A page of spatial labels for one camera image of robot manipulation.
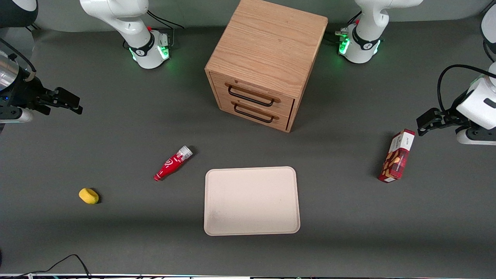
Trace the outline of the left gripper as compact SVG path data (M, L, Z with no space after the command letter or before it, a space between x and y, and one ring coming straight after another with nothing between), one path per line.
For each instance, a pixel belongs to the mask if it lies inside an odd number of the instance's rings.
M496 87L495 78L480 77L470 85L464 100L456 107L457 111L475 124L494 129L496 126ZM451 126L467 126L468 119L444 116L439 109L429 109L417 118L419 136L433 129Z

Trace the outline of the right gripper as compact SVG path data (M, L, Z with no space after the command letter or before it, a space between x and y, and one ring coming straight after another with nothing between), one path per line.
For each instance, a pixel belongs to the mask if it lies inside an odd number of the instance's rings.
M50 115L51 107L64 108L81 115L83 108L79 105L80 98L62 87L53 91L44 87L39 78L26 82L23 78L16 79L11 85L1 90L1 109L23 108Z

